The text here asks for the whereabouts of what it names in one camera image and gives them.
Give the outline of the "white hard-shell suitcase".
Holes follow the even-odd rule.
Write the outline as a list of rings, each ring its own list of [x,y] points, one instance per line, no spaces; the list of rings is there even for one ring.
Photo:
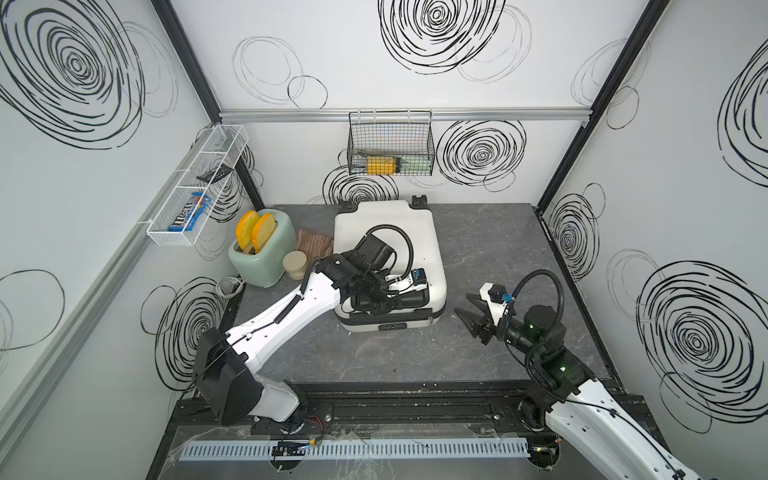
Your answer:
[[[429,286],[429,303],[418,309],[395,310],[389,314],[366,314],[352,310],[350,298],[334,309],[342,326],[350,332],[374,332],[431,326],[441,318],[447,301],[447,280],[441,258],[433,214],[425,196],[411,201],[388,200],[346,203],[334,221],[334,251],[342,254],[374,237],[357,258],[371,269],[376,291],[424,268]]]

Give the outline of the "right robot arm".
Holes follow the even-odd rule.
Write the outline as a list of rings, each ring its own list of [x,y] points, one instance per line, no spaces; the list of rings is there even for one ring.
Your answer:
[[[534,305],[519,317],[516,302],[537,277],[552,281],[556,304]],[[529,429],[551,430],[608,479],[698,478],[635,421],[565,346],[564,288],[554,272],[534,270],[513,290],[487,282],[466,299],[473,310],[458,308],[455,313],[470,334],[482,344],[493,339],[501,342],[534,384],[518,407]]]

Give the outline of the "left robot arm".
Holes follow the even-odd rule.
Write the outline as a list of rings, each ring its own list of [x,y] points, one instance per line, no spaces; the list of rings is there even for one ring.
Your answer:
[[[314,261],[300,285],[251,320],[198,343],[192,387],[217,421],[231,426],[247,416],[302,421],[299,391],[260,375],[262,365],[293,335],[327,311],[349,304],[353,314],[383,318],[428,302],[426,275],[415,269],[415,248],[400,227],[369,228],[357,245]]]

